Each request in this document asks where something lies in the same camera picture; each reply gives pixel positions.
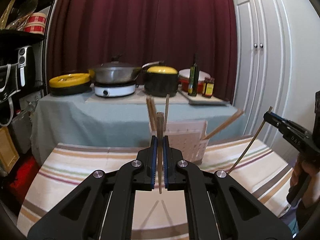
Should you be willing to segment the right hand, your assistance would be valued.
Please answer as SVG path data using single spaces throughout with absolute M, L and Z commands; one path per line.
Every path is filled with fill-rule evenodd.
M 310 183 L 304 195 L 302 202 L 306 208 L 311 207 L 318 202 L 320 195 L 320 182 L 319 182 L 319 168 L 315 167 L 312 163 L 306 161 L 301 155 L 298 156 L 296 163 L 293 167 L 292 176 L 290 179 L 290 186 L 295 186 L 298 183 L 299 177 L 302 172 L 306 172 L 310 177 Z

